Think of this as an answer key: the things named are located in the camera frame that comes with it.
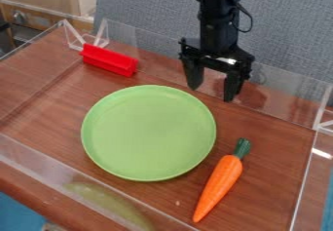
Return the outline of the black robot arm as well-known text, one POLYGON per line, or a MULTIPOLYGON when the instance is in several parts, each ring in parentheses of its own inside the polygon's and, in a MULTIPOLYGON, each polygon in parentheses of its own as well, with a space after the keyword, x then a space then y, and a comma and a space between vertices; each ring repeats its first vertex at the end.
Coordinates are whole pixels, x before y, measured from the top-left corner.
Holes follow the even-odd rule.
POLYGON ((255 56, 239 47, 240 13, 251 18, 241 0, 196 0, 200 35, 180 40, 180 60, 184 65, 188 86, 196 90, 203 83, 204 69, 220 71, 224 80, 224 100, 235 99, 245 81, 251 78, 255 56))

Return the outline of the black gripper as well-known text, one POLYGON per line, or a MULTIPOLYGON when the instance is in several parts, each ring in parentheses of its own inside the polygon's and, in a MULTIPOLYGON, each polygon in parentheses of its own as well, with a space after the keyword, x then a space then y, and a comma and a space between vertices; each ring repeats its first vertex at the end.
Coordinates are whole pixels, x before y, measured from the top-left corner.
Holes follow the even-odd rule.
POLYGON ((196 38, 183 38, 180 60, 183 61, 188 86, 196 90, 203 83, 204 67, 227 74, 224 100, 231 102, 240 93, 244 80, 251 78, 255 56, 235 46, 225 54, 213 54, 200 49, 196 38))

